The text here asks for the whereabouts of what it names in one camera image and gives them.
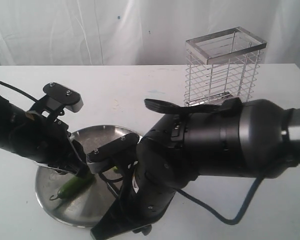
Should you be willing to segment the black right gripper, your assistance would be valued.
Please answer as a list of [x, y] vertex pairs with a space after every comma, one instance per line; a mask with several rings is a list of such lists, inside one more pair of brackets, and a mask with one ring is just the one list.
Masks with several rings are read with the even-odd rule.
[[182, 144], [160, 144], [143, 139], [136, 146], [137, 166], [120, 201], [116, 199], [90, 230], [93, 240], [108, 240], [133, 232], [147, 236], [150, 225], [166, 213], [177, 190], [198, 175]]

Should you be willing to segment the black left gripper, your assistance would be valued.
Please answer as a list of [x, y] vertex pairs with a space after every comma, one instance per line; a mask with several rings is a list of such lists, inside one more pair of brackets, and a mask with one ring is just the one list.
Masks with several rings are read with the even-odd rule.
[[24, 118], [13, 129], [13, 152], [33, 160], [42, 167], [85, 178], [89, 168], [83, 146], [71, 140], [70, 149], [65, 130], [35, 112], [25, 112]]

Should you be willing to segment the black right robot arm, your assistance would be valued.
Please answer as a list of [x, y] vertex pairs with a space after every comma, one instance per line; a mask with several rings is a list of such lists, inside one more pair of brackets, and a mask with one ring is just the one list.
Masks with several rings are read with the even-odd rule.
[[[129, 133], [87, 155], [99, 176], [113, 167], [121, 174], [115, 201], [91, 229], [94, 240], [127, 233], [147, 235], [176, 193], [208, 210], [226, 225], [243, 218], [264, 179], [300, 164], [300, 108], [283, 109], [258, 99], [238, 97], [220, 105], [182, 107], [146, 99], [162, 118], [143, 136]], [[237, 215], [228, 219], [184, 192], [199, 176], [254, 178]]]

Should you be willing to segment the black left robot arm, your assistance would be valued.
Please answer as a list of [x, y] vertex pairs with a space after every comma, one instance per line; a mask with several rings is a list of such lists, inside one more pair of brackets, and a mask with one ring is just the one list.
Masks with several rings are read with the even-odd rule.
[[82, 178], [88, 172], [84, 149], [58, 118], [65, 109], [77, 113], [83, 106], [82, 97], [56, 82], [45, 85], [43, 92], [27, 111], [0, 95], [0, 149]]

